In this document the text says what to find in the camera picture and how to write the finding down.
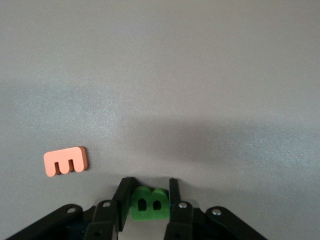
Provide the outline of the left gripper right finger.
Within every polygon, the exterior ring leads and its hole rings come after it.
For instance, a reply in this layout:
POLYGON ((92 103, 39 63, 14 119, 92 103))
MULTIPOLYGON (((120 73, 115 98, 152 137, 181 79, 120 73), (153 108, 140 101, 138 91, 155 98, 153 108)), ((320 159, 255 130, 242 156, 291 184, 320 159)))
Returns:
POLYGON ((169 179, 169 203, 170 215, 164 239, 192 240, 194 208, 191 203, 182 200, 176 178, 169 179))

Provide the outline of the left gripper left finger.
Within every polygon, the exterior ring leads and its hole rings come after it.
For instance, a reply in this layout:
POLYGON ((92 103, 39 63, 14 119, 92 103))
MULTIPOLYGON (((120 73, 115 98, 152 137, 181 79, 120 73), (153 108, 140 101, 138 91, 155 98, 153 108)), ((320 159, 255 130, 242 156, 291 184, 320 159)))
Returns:
POLYGON ((111 199, 100 201, 88 225, 85 240, 117 240, 124 230, 130 210, 131 195, 137 186, 135 177, 123 178, 111 199))

